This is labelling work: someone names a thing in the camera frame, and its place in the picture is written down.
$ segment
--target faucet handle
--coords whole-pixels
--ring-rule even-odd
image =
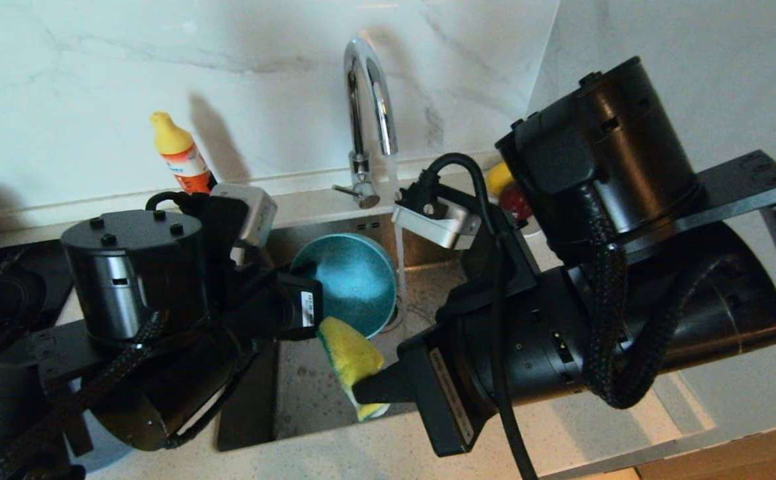
[[[351,189],[332,185],[332,189],[353,197],[359,209],[372,209],[379,203],[379,195],[376,195],[376,189],[370,182],[358,182]]]

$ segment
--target teal bowl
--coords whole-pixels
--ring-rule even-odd
[[[323,313],[341,319],[367,338],[391,321],[397,278],[391,256],[370,238],[354,233],[318,237],[293,258],[290,271],[323,285]]]

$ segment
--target stainless steel sink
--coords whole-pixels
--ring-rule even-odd
[[[274,230],[267,250],[276,265],[284,265],[314,238],[339,232],[373,238],[397,264],[390,215]],[[397,361],[398,344],[433,324],[450,289],[465,282],[458,252],[408,231],[403,232],[403,249],[407,298],[399,304],[396,318],[371,339],[385,356],[386,365]],[[278,350],[262,356],[223,410],[218,449],[238,449],[357,423],[355,408],[343,394],[318,339],[284,341]],[[413,403],[394,404],[385,416],[413,411]]]
[[[379,242],[397,264],[394,225],[390,215],[328,222],[273,231],[268,250],[276,264],[290,262],[310,240],[330,233],[358,233]],[[386,365],[397,361],[397,346],[432,325],[436,310],[450,289],[465,282],[457,252],[403,232],[407,298],[391,324],[372,338]],[[385,416],[413,412],[415,404],[394,404]],[[275,400],[275,439],[296,437],[357,422],[319,340],[286,341],[279,350]]]

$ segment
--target yellow object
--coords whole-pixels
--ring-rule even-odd
[[[154,148],[166,160],[181,188],[187,193],[211,193],[217,180],[208,170],[189,131],[175,125],[166,112],[152,113],[151,124],[154,125]]]
[[[152,113],[151,124],[154,125],[154,148],[160,155],[177,155],[195,145],[190,132],[175,125],[166,112]]]
[[[489,191],[489,195],[498,197],[504,188],[507,188],[510,183],[514,182],[513,174],[507,167],[506,162],[501,162],[492,167],[489,173],[486,174],[486,189]]]
[[[327,317],[321,322],[317,336],[326,349],[343,392],[358,410],[358,420],[362,422],[385,413],[388,404],[361,405],[352,393],[352,386],[379,372],[385,364],[382,353],[364,335],[334,317]]]

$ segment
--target white wall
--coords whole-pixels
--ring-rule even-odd
[[[348,182],[343,48],[360,30],[401,161],[492,150],[524,113],[557,4],[0,0],[0,210],[177,187],[151,146],[158,109],[222,180]]]
[[[776,2],[562,0],[529,111],[632,55],[642,57],[696,170],[754,149],[776,159]],[[776,284],[776,252],[760,216],[730,225]],[[678,441],[678,451],[776,426],[776,346],[683,376],[718,428]]]

